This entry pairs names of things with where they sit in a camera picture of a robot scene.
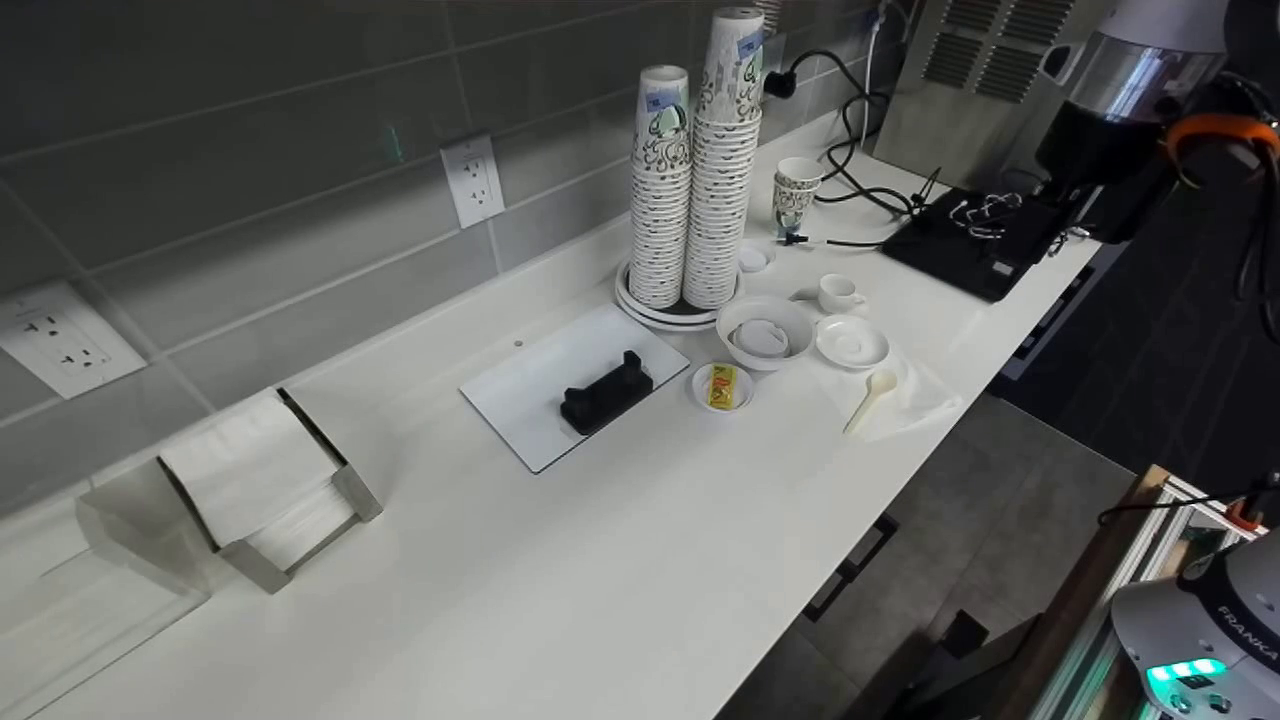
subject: black coffee machine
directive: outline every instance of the black coffee machine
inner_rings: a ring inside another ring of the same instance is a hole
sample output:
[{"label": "black coffee machine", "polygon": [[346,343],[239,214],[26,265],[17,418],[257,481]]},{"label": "black coffee machine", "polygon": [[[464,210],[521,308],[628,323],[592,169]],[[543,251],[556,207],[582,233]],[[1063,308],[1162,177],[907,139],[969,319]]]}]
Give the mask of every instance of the black coffee machine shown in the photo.
[{"label": "black coffee machine", "polygon": [[882,251],[1006,300],[1070,226],[1127,240],[1175,181],[1162,156],[1166,124],[1224,66],[1224,6],[1197,0],[1170,15],[1166,3],[1126,0],[1084,47],[1051,47],[1043,71],[1063,88],[1063,109],[1036,146],[1050,181],[1036,190],[947,190]]}]

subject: stack of paper cups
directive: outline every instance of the stack of paper cups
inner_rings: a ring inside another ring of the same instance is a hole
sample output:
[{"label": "stack of paper cups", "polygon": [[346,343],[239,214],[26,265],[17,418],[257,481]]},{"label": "stack of paper cups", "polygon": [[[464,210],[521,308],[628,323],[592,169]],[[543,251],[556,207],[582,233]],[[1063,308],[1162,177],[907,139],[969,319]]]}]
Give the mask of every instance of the stack of paper cups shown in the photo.
[{"label": "stack of paper cups", "polygon": [[736,291],[736,242],[750,226],[754,158],[764,96],[764,11],[723,6],[711,21],[706,103],[695,115],[694,225],[685,300],[723,308]]},{"label": "stack of paper cups", "polygon": [[687,71],[641,71],[638,101],[638,207],[628,289],[649,308],[682,305],[687,233]]}]

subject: gray tile backsplash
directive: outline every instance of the gray tile backsplash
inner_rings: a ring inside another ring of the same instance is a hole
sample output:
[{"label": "gray tile backsplash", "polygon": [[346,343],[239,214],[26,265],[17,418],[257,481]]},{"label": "gray tile backsplash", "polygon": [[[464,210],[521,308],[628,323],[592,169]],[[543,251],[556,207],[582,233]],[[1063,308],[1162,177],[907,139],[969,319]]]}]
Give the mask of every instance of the gray tile backsplash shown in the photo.
[{"label": "gray tile backsplash", "polygon": [[464,133],[449,59],[275,96],[0,169],[100,266],[404,169]]},{"label": "gray tile backsplash", "polygon": [[178,351],[178,363],[226,408],[493,277],[489,226],[476,225],[244,329],[193,343]]},{"label": "gray tile backsplash", "polygon": [[[63,277],[150,351],[75,401],[0,356],[0,515],[619,214],[638,71],[701,71],[711,3],[0,0],[0,296]],[[873,0],[759,3],[848,38]],[[476,133],[509,210],[458,233]]]},{"label": "gray tile backsplash", "polygon": [[590,23],[603,11],[638,6],[638,0],[444,0],[458,45],[481,45],[496,36],[538,32],[550,23]]},{"label": "gray tile backsplash", "polygon": [[685,63],[685,3],[656,3],[599,23],[568,23],[509,45],[462,53],[462,71],[481,129],[556,115],[638,83],[649,63]]},{"label": "gray tile backsplash", "polygon": [[496,135],[509,202],[568,183],[634,150],[638,91]]},{"label": "gray tile backsplash", "polygon": [[0,417],[27,411],[45,401],[52,401],[52,387],[45,387],[27,368],[0,351]]},{"label": "gray tile backsplash", "polygon": [[0,156],[444,47],[438,0],[0,3]]},{"label": "gray tile backsplash", "polygon": [[150,257],[100,282],[171,346],[458,226],[442,158]]},{"label": "gray tile backsplash", "polygon": [[550,246],[585,236],[614,214],[628,210],[634,201],[634,164],[609,164],[577,183],[563,183],[523,207],[513,207],[493,220],[496,265],[509,271],[543,257]]},{"label": "gray tile backsplash", "polygon": [[67,277],[63,257],[0,187],[0,296]]}]

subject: wall outlet cover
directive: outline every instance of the wall outlet cover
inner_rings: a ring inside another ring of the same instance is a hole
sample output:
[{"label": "wall outlet cover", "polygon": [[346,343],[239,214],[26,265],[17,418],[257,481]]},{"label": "wall outlet cover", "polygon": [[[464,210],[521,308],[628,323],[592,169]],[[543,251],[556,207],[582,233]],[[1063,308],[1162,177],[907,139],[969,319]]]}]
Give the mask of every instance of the wall outlet cover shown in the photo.
[{"label": "wall outlet cover", "polygon": [[449,142],[442,146],[442,158],[444,158],[444,181],[449,181],[462,226],[472,226],[509,207],[489,135]]},{"label": "wall outlet cover", "polygon": [[0,300],[0,346],[55,396],[80,396],[146,368],[146,356],[71,282]]}]

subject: gray floor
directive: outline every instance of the gray floor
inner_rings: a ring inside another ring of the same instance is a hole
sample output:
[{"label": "gray floor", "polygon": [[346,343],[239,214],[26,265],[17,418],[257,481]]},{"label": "gray floor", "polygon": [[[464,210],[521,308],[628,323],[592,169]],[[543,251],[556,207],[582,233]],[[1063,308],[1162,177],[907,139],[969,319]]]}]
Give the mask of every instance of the gray floor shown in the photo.
[{"label": "gray floor", "polygon": [[1036,616],[1127,483],[1127,466],[984,396],[889,506],[900,533],[878,565],[826,620],[799,616],[721,720],[882,714],[883,674],[867,685],[907,635],[939,635],[955,609],[993,635]]}]

